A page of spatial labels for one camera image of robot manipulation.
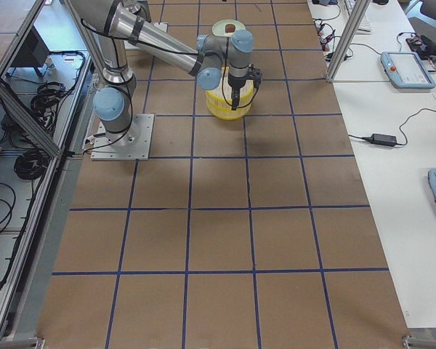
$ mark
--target blue tape grid line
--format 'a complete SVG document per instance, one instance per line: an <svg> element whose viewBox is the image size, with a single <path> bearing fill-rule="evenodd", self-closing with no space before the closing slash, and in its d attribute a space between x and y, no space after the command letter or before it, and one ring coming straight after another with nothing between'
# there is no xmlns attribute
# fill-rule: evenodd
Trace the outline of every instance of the blue tape grid line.
<svg viewBox="0 0 436 349"><path fill-rule="evenodd" d="M276 209L362 209L369 208L370 205L299 205L299 206L269 206L269 207L81 207L70 209L70 212L104 212L104 211L166 211L173 209L190 211L262 211Z"/></svg>
<svg viewBox="0 0 436 349"><path fill-rule="evenodd" d="M197 11L197 23L201 19L201 1L198 0ZM197 36L199 34L199 27L197 26ZM181 337L181 349L186 348L186 336L187 336L187 297L189 293L189 255L190 255L190 221L192 218L192 189L193 189L193 170L194 170L194 135L195 135L195 108L197 102L197 81L194 85L194 103L192 114L192 134L190 141L190 168L189 168L189 191L187 198L187 235L186 235L186 255L185 255L185 276L184 276L184 301L182 306L182 337Z"/></svg>
<svg viewBox="0 0 436 349"><path fill-rule="evenodd" d="M342 116L342 113L316 113L316 114L307 114L307 113L294 113L294 114L277 114L277 113L272 113L270 114L252 114L249 113L246 115L246 118L252 117L252 118L272 118L272 117L285 117L285 118L292 118L293 116L296 117L313 117L313 118L317 118L317 117L327 117L327 116ZM192 117L191 114L156 114L155 115L156 118L161 117L161 118L178 118L178 117ZM195 117L200 117L200 118L214 118L214 116L212 116L211 114L195 114Z"/></svg>
<svg viewBox="0 0 436 349"><path fill-rule="evenodd" d="M163 15L163 10L164 10L164 8L162 7L160 20L161 20L161 16ZM153 74L153 67L154 66L155 66L155 58L152 59L152 63L150 65L150 72L149 72L149 78L148 78L148 83L147 83L147 89L145 90L144 105L142 107L143 113L145 113L145 110L147 108L148 95L149 95L149 91L150 91L150 83L152 81L152 74ZM120 278L121 278L121 271L123 268L124 249L126 247L126 240L127 240L128 229L129 229L129 218L131 217L131 207L132 207L132 201L134 198L134 189L135 189L135 185L136 185L137 171L139 169L139 165L140 165L139 160L136 160L136 163L134 166L134 174L133 174L133 178L132 178L131 192L129 194L129 204L128 204L127 213L126 213L126 224L125 224L125 228L124 228L123 242L121 245L118 271L116 272L116 283L115 283L115 290L113 292L113 301L112 301L111 311L110 311L110 320L108 322L107 337L105 340L105 349L109 349L109 347L110 347L111 331L113 328L113 318L114 318L115 310L116 310L116 301L118 299L119 282L120 282Z"/></svg>
<svg viewBox="0 0 436 349"><path fill-rule="evenodd" d="M163 17L164 7L167 1L163 0L163 4L161 5L151 5L151 6L162 6L161 10L161 16L160 20ZM275 10L274 10L274 4L273 0L266 1L266 2L254 2L250 4L270 4L272 9L272 15L274 24L268 24L268 26L272 26L276 29L276 35L278 37L278 49L256 49L256 51L275 51L280 52L281 60L283 63L283 71L285 79L267 79L269 81L284 81L286 83L286 88L288 92L288 98L289 98L289 104L291 107L291 115L282 114L281 116L289 116L293 119L294 128L295 128L295 135L297 137L298 131L296 126L296 118L299 116L339 116L340 113L319 113L319 114L295 114L294 113L294 105L293 101L291 99L291 93L289 89L288 82L289 81L315 81L315 80L323 80L323 79L288 79L287 78L287 72L286 67L284 63L284 57L283 52L285 51L319 51L319 49L282 49L281 43L280 43L280 36L278 32L278 27L281 26L287 26L287 25L279 25L276 23L276 16L275 16ZM306 4L306 2L297 2L297 3L278 3L278 4ZM198 23L200 22L200 7L201 2L200 0L197 3L198 5ZM238 18L238 3L234 2L235 7L235 19ZM193 26L197 27L198 32L201 27L210 27L210 25L173 25L173 26ZM266 24L263 25L250 25L251 26L266 26ZM193 79L152 79L153 74L153 68L155 65L155 58L152 61L151 67L150 67L150 74L149 78L147 80L141 80L146 81L148 83L147 89L146 89L146 95L145 95L145 103L144 103L144 111L147 106L148 102L148 95L150 91L150 84L152 81L193 81ZM191 142L191 154L192 156L183 156L183 157L156 157L152 159L190 159L190 182L189 182L189 197L188 197L188 207L186 208L179 208L187 210L187 245L186 245L186 258L185 258L185 270L171 270L171 271L141 271L141 270L128 270L123 271L122 265L123 265L123 258L124 258L124 249L126 246L126 240L127 240L127 233L128 233L128 227L129 227L129 218L131 211L141 211L141 210L164 210L164 209L175 209L175 208L135 208L132 207L133 197L134 197L134 189L135 189L135 183L136 183L136 177L137 172L139 169L140 163L137 161L134 168L134 175L132 179L132 187L131 187L131 193L129 196L129 205L127 208L78 208L78 209L71 209L73 212L84 212L84 211L120 211L125 212L126 211L126 222L125 222L125 228L124 228L124 236L123 241L121 245L121 252L118 262L118 270L117 271L95 271L95 272L84 272L84 271L74 271L74 272L54 272L53 276L116 276L116 285L113 293L113 302L112 302L112 308L110 312L110 320L109 320L109 326L107 330L107 337L105 341L105 349L108 349L110 346L110 336L111 331L113 328L113 318L116 311L116 300L118 296L118 289L119 289L119 282L122 275L184 275L185 276L185 290L184 290L184 306L183 306L183 325L182 325L182 349L185 349L186 347L186 334L187 334L187 328L186 328L186 322L187 322L187 287L188 287L188 276L189 275L214 275L214 274L251 274L253 276L253 282L254 282L254 304L255 304L255 312L256 312L256 331L257 331L257 342L259 348L262 348L262 338L260 334L260 323L259 323L259 306L258 306L258 291L257 291L257 275L258 274L266 274L266 273L320 273L322 282L323 282L323 291L325 294L326 299L326 307L328 309L328 316L329 321L331 325L331 332L333 336L334 341L334 347L338 349L338 343L336 339L336 331L334 327L334 320L331 313L331 306L329 303L329 295L328 295L328 289L326 286L326 280L325 280L325 273L345 273L345 272L387 272L389 271L389 268L323 268L323 261L320 253L320 246L318 243L318 235L316 231L316 225L315 225L315 219L313 217L313 209L318 208L329 208L329 209L345 209L345 208L363 208L363 207L369 207L369 205L322 205L322 206L316 206L311 204L310 200L310 193L308 189L307 184L307 176L304 170L304 159L307 158L314 158L314 157L352 157L352 154L339 154L339 155L319 155L319 156L304 156L301 152L301 146L299 143L298 138L297 140L297 147L299 149L300 156L249 156L248 155L248 149L247 149L247 139L246 139L246 118L254 117L254 116L268 116L264 114L256 114L256 115L248 115L243 119L243 131L244 131L244 145L245 145L245 156L244 157L197 157L193 155L193 144L194 144L194 131L195 131L195 118L196 117L210 117L209 115L196 115L195 110L195 104L197 100L197 85L194 86L194 106L193 106L193 127L192 127L192 142ZM290 159L290 158L296 158L300 159L301 165L302 165L302 173L304 178L304 184L305 184L305 190L307 194L307 200L308 205L307 206L280 206L280 207L253 207L251 205L251 197L250 197L250 173L249 173L249 159ZM194 159L244 159L246 162L246 176L247 176L247 189L248 189L248 204L249 207L243 207L243 208L192 208L192 189L193 189L193 160ZM254 246L254 232L253 232L253 223L252 223L252 212L254 210L263 210L263 209L309 209L310 210L310 217L312 220L312 229L313 229L313 235L315 239L315 245L318 253L318 261L319 261L319 268L311 268L311 269L291 269L291 270L257 270L256 269L256 256L255 256L255 246ZM193 210L247 210L249 211L249 224L250 224L250 239L251 239L251 257L252 257L252 270L189 270L189 251L190 251L190 221L191 221L191 214Z"/></svg>
<svg viewBox="0 0 436 349"><path fill-rule="evenodd" d="M53 276L96 276L96 275L217 275L217 274L295 274L295 273L378 273L389 272L389 268L326 268L326 269L275 269L275 270L124 270L124 271L55 271Z"/></svg>
<svg viewBox="0 0 436 349"><path fill-rule="evenodd" d="M275 24L276 24L276 14L275 14L275 8L273 6L273 0L270 0L270 3L271 3L271 8L272 8L273 19L274 19ZM276 26L275 28L276 28L276 36L278 38L278 45L279 45L279 48L282 49L279 28L278 28L278 26ZM286 72L286 63L285 63L284 55L283 55L282 51L280 51L280 55L281 55L281 61L283 63L284 76L287 79L288 75ZM286 80L286 88L287 88L287 93L288 93L288 98L289 98L289 105L291 106L291 114L294 115L294 104L293 104L293 100L291 97L291 89L289 87L289 82L287 80ZM299 132L297 129L297 122L296 122L295 117L293 117L293 123L294 123L294 129L296 132L296 141L297 141L297 147L299 149L299 154L302 154L302 147L301 147L300 141L299 141ZM302 175L304 178L305 193L307 194L307 201L308 201L309 206L312 206L309 187L308 187L307 173L305 172L304 159L302 157L300 158L300 164L302 167ZM331 327L331 335L333 337L334 348L339 349L339 346L337 343L337 338L336 338L336 329L334 326L333 314L331 312L331 304L329 301L328 287L326 286L326 278L325 278L325 273L323 270L323 261L322 261L322 257L321 257L320 245L318 243L318 235L317 235L317 229L316 229L316 225L315 225L315 218L313 217L312 209L310 209L310 219L312 221L313 237L315 239L315 245L316 245L317 254L318 254L318 262L320 264L321 281L323 283L323 291L324 291L324 295L325 295L326 309L328 311L329 323L330 323L330 327Z"/></svg>

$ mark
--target white table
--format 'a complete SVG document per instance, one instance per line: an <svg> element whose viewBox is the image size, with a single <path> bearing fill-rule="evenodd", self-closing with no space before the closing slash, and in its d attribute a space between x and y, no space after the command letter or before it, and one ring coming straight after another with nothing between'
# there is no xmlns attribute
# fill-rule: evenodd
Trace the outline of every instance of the white table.
<svg viewBox="0 0 436 349"><path fill-rule="evenodd" d="M329 18L338 11L335 6L309 4L313 17ZM396 35L412 31L397 0L384 6L371 4L367 17L373 33L356 35L353 42L379 52L398 51ZM339 35L346 19L343 9L338 19L328 23ZM352 48L355 56L343 63L334 83L348 132L396 135L399 142L404 141L398 127L421 108L436 110L436 88L399 92L386 82L378 55L366 47ZM436 73L432 77L436 82ZM404 131L409 139L404 148L380 148L354 140L352 146L407 325L434 328L436 204L427 173L436 168L436 113L422 112Z"/></svg>
<svg viewBox="0 0 436 349"><path fill-rule="evenodd" d="M339 10L336 6L324 7L313 5L309 1L312 16L315 18L332 18L337 15ZM341 15L335 20L326 21L334 29L336 35L341 36L348 16L343 5L343 0L339 0ZM402 8L397 0L390 0L386 5L371 3L367 9L366 17L369 19L372 32L369 35L356 35L352 40L353 43L366 44L373 47L378 52L396 52L399 51L400 45L397 42L397 35L403 32L411 32L413 28L407 17L404 15ZM405 39L410 37L409 34L403 34L399 37L402 43L402 50L410 52ZM379 56L368 47L352 45L354 57L345 61L339 69L335 81L389 81Z"/></svg>

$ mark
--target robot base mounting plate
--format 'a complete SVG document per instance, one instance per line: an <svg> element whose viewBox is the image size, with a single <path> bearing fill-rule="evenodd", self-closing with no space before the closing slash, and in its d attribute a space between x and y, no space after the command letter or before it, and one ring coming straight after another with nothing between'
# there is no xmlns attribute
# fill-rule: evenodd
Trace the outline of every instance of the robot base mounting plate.
<svg viewBox="0 0 436 349"><path fill-rule="evenodd" d="M97 138L94 147L107 145L101 149L94 149L91 154L91 159L95 161L112 161L112 160L148 160L150 152L150 142L152 140L153 114L134 115L132 120L140 130L140 136L136 143L122 148L114 148L108 144L106 137ZM105 128L100 123L97 133L104 133Z"/></svg>

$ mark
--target gray chair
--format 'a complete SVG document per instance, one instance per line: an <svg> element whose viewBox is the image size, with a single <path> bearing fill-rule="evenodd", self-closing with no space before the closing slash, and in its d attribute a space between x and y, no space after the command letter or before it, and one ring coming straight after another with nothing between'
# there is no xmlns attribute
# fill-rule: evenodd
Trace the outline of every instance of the gray chair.
<svg viewBox="0 0 436 349"><path fill-rule="evenodd" d="M415 6L421 3L420 11ZM436 42L436 0L416 0L405 11L413 29Z"/></svg>

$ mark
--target robotic arm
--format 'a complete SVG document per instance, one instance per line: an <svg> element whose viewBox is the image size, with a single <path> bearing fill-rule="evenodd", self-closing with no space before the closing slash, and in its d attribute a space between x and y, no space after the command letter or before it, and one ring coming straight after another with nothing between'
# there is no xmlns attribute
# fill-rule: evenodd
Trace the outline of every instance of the robotic arm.
<svg viewBox="0 0 436 349"><path fill-rule="evenodd" d="M231 38L199 36L198 49L192 49L133 14L121 0L70 2L83 25L89 29L92 27L90 30L99 34L100 51L105 62L103 76L109 84L125 84L134 76L127 65L123 40L196 76L199 86L204 89L219 86L223 63L229 63L232 110L239 106L240 90L246 81L253 80L258 89L262 80L260 70L250 65L254 38L248 31L236 31Z"/></svg>

